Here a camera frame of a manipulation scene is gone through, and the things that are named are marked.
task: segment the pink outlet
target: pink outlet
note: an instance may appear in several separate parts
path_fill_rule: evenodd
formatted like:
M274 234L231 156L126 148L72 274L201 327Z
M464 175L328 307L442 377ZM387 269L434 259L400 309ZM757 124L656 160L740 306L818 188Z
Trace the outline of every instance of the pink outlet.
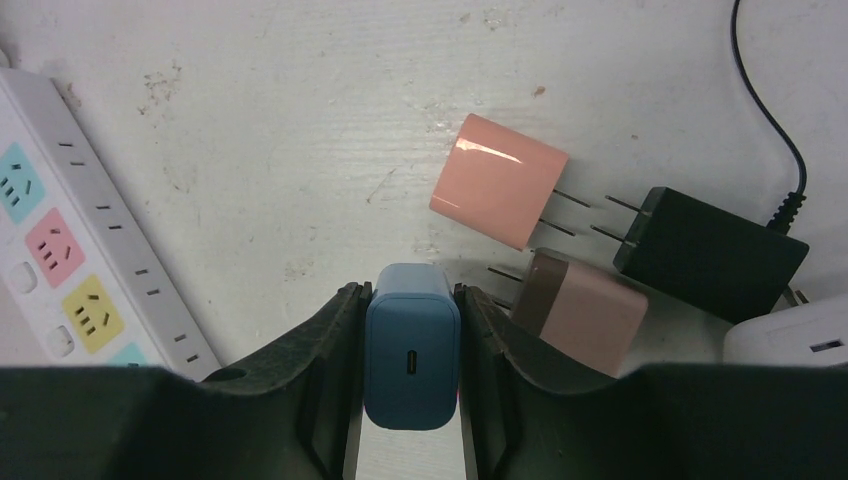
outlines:
M53 288L85 262L85 254L55 208L47 212L27 234L25 242L47 283Z

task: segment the white plastic object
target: white plastic object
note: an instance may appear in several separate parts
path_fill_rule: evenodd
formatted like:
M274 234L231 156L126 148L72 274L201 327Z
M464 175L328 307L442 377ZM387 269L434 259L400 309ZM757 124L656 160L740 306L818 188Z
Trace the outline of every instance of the white plastic object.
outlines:
M724 338L724 362L816 367L848 363L848 295L736 325Z
M220 368L50 79L4 68L0 276L52 364Z

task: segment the cable strain relief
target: cable strain relief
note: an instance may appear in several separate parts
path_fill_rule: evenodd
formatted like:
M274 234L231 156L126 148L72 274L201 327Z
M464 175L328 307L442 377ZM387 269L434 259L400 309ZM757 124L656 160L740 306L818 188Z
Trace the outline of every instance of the cable strain relief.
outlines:
M787 194L786 198L783 199L783 204L778 207L777 212L774 214L774 217L769 220L766 228L782 233L783 235L789 233L789 227L792 224L792 220L795 220L795 215L798 214L798 210L801 209L801 204L803 204L806 199L807 197L797 192L790 192Z

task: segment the blue charger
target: blue charger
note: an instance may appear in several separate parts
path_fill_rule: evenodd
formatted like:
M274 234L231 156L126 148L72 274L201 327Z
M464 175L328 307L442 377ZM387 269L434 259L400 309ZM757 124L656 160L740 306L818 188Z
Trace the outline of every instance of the blue charger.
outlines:
M432 430L456 410L459 308L444 272L395 263L365 316L365 411L392 430Z

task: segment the black power adapter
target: black power adapter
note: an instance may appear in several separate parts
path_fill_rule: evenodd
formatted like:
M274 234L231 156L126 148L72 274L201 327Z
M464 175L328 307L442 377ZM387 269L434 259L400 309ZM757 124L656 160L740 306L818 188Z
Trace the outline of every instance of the black power adapter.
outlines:
M734 324L769 313L810 250L668 187L640 208L607 198L638 212L623 238L592 226L622 242L613 260L622 275Z

